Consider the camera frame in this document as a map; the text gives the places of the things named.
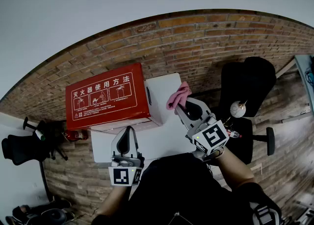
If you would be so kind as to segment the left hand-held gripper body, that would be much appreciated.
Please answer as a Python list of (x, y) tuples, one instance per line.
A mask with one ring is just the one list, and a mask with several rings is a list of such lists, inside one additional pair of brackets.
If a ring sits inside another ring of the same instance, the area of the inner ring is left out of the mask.
[(112, 186), (135, 186), (139, 184), (145, 158), (113, 156), (108, 168)]

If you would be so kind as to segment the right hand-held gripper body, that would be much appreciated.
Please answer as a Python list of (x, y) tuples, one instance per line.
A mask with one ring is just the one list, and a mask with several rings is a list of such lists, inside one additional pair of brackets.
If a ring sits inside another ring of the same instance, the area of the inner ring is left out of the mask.
[(187, 132), (186, 138), (206, 156), (223, 148), (229, 140), (222, 121), (218, 121), (214, 114), (210, 114), (198, 126), (192, 127)]

